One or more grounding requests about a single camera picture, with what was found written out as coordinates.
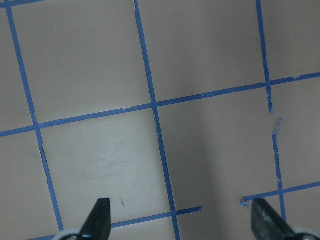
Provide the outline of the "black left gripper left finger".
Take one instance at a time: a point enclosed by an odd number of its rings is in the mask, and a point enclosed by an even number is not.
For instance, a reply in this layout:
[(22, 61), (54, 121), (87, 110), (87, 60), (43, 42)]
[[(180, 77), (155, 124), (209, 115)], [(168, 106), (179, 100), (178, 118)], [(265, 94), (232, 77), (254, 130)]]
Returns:
[(111, 234), (111, 202), (99, 198), (79, 231), (81, 240), (108, 240)]

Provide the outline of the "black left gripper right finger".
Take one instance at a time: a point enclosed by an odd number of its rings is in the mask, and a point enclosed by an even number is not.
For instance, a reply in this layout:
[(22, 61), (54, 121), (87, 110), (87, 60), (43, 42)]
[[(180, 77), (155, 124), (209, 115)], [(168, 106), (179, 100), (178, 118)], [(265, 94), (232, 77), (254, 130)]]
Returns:
[(251, 230), (256, 240), (287, 240), (293, 230), (263, 198), (251, 204)]

